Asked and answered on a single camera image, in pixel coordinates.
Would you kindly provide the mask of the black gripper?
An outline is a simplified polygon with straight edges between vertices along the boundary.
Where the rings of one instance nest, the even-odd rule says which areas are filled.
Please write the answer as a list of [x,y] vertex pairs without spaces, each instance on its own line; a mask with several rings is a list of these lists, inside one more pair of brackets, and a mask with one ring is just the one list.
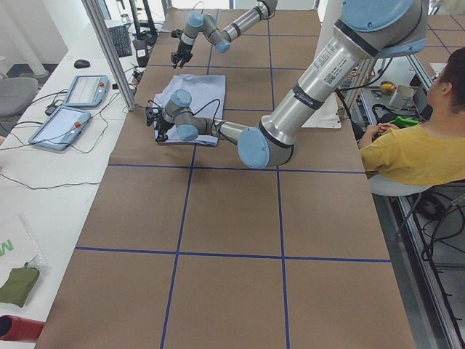
[[189,62],[193,56],[192,48],[192,45],[180,41],[177,52],[171,53],[172,68],[176,68],[179,62]]
[[155,141],[157,143],[164,143],[168,140],[167,132],[174,126],[174,123],[169,122],[163,118],[163,116],[156,117],[155,130],[157,136]]

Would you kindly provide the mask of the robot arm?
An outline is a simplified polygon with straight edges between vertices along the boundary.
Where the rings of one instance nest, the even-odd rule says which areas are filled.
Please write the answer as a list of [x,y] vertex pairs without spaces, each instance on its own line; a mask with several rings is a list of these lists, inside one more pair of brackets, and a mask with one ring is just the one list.
[[256,6],[235,21],[220,29],[216,20],[210,14],[202,14],[192,10],[187,16],[183,30],[176,29],[171,32],[172,38],[179,39],[176,52],[171,53],[173,68],[183,68],[185,63],[193,57],[192,50],[199,33],[219,52],[225,53],[231,43],[263,20],[269,20],[275,14],[277,1],[258,1]]
[[166,142],[167,132],[175,129],[183,143],[210,135],[235,144],[241,161],[253,169],[286,164],[296,153],[296,132],[359,62],[424,48],[428,7],[427,1],[414,0],[343,1],[333,37],[278,107],[255,127],[195,116],[192,97],[184,89],[176,90],[147,125],[155,127],[157,143]]

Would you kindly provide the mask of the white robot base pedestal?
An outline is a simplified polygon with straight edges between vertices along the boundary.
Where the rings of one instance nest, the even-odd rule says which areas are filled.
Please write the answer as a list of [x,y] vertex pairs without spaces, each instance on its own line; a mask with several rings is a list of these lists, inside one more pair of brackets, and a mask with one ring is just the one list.
[[[342,10],[341,0],[319,1],[318,8],[324,7],[324,14],[321,22],[321,30],[318,38],[315,57],[324,49],[333,37],[333,24],[339,19]],[[341,121],[338,115],[338,102],[336,95],[331,94],[323,106],[315,111],[313,115],[304,123],[304,128],[325,128],[340,129]]]

